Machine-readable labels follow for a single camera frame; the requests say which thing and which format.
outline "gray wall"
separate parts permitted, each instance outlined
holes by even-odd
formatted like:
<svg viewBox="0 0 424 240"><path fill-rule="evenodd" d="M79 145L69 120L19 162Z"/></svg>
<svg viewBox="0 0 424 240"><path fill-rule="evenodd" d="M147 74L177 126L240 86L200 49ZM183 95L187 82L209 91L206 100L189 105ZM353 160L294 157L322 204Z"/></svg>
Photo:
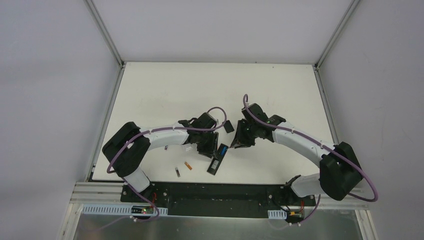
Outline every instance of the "gray wall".
<svg viewBox="0 0 424 240"><path fill-rule="evenodd" d="M0 36L0 239L55 239L118 65L82 0L2 1Z"/></svg>
<svg viewBox="0 0 424 240"><path fill-rule="evenodd" d="M351 0L95 0L125 61L315 63Z"/></svg>
<svg viewBox="0 0 424 240"><path fill-rule="evenodd" d="M321 69L334 121L380 200L380 239L423 239L424 1L363 0Z"/></svg>

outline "orange marker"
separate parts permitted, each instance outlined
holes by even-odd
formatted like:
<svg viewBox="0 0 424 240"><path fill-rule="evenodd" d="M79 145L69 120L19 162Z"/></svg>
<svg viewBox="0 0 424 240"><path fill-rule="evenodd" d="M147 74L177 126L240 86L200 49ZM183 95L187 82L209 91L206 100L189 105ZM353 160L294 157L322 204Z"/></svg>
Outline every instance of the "orange marker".
<svg viewBox="0 0 424 240"><path fill-rule="evenodd" d="M190 164L188 164L187 162L184 162L184 164L187 166L188 169L192 170L192 166L190 166Z"/></svg>

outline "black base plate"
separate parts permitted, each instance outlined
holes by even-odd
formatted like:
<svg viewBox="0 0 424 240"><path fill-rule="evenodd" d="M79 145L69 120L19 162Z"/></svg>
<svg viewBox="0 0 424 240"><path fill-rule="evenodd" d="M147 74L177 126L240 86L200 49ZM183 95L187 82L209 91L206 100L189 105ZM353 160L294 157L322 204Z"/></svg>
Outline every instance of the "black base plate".
<svg viewBox="0 0 424 240"><path fill-rule="evenodd" d="M152 200L156 194L155 205L168 208L168 215L174 216L268 218L268 210L289 204L281 200L281 185L152 182L149 188L144 197ZM127 185L120 200L144 203ZM307 196L290 205L300 206L301 200L305 206L316 204L314 197Z"/></svg>

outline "white frame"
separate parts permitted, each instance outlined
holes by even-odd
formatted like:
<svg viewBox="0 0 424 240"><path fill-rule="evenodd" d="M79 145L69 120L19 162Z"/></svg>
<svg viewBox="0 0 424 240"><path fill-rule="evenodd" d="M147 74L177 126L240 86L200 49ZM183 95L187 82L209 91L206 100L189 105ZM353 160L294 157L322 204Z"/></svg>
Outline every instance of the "white frame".
<svg viewBox="0 0 424 240"><path fill-rule="evenodd" d="M112 95L109 99L109 104L107 107L106 115L101 124L101 131L98 136L98 142L95 149L91 155L91 161L87 165L86 171L86 182L77 182L75 184L71 199L69 201L68 209L63 221L63 224L60 229L59 239L60 240L72 240L77 229L78 221L83 209L84 204L123 204L130 205L131 203L120 202L121 190L123 183L113 183L113 182L88 182L90 175L95 168L95 160L100 154L101 144L105 137L106 128L108 126L109 118L112 113L112 108L115 103L116 96L118 94L119 85L122 80L122 76L125 70L125 62L122 60L118 49L116 48L111 36L109 35L108 30L92 0L84 0L90 14L92 15L100 33L102 34L106 45L109 47L114 58L120 66L119 75L116 79L115 87L112 92ZM350 17L353 15L355 9L361 0L352 0L349 7L347 8L345 14L340 20L337 28L332 34L328 44L325 46L319 60L316 62L314 67L315 78L319 89L319 94L322 99L322 104L324 106L325 115L327 116L328 125L330 128L331 136L334 143L339 143L339 139L336 133L336 129L333 122L333 115L331 112L331 107L328 102L328 98L325 92L323 83L321 82L320 77L320 67L326 59L331 48L334 46L334 43L339 38L341 32L345 28ZM360 188L355 188L354 192L362 193L363 191ZM368 204L364 201L358 200L353 197L346 197L343 201L335 201L330 197L323 195L321 196L321 203L319 206L320 209L333 209L333 210L355 210L356 217L358 219L359 228L362 233L362 238L364 240L378 240L377 232L374 226L374 222L371 218L371 213L368 208Z"/></svg>

